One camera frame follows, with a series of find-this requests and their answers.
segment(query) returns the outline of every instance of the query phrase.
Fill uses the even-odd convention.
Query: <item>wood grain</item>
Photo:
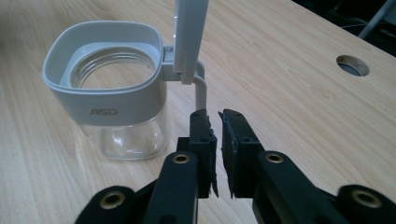
[[[193,87],[169,83],[173,123],[165,152],[111,161],[91,147],[41,78],[56,37],[83,21],[140,21],[173,36],[174,1],[0,2],[0,223],[73,223],[97,191],[140,189],[189,135]],[[336,58],[364,61],[353,77]],[[360,184],[396,201],[396,60],[289,0],[212,0],[200,60],[217,137],[223,108],[243,113],[264,147],[288,154],[331,193]],[[220,198],[199,204],[199,223],[254,223],[250,200],[230,199],[218,150]]]

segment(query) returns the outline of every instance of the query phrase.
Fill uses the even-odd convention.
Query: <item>light wood surface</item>
[[[169,83],[171,142],[147,161],[112,161],[91,147],[41,78],[56,37],[83,21],[141,21],[165,44],[173,0],[0,2],[0,223],[73,223],[99,190],[138,190],[189,136],[193,87]],[[341,70],[352,55],[366,77]],[[208,114],[243,113],[267,150],[289,155],[318,187],[376,189],[396,202],[396,59],[289,0],[211,0],[200,60]],[[220,197],[199,201],[199,223],[254,223],[251,200],[230,199],[218,145]]]

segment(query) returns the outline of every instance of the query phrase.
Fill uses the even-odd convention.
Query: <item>wooden table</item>
[[[73,223],[113,185],[140,189],[189,136],[193,87],[168,85],[171,142],[147,161],[112,161],[91,147],[42,81],[56,37],[83,21],[141,21],[165,44],[173,0],[3,0],[0,3],[0,223]],[[336,58],[355,56],[354,77]],[[208,114],[243,113],[267,150],[289,155],[319,188],[360,184],[396,201],[396,59],[289,0],[211,0],[200,60]],[[218,145],[220,197],[199,202],[199,223],[254,223],[251,200],[230,199]]]

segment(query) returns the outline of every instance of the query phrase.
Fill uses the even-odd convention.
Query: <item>rsd logo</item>
[[[116,109],[93,109],[91,115],[117,115],[119,111]]]

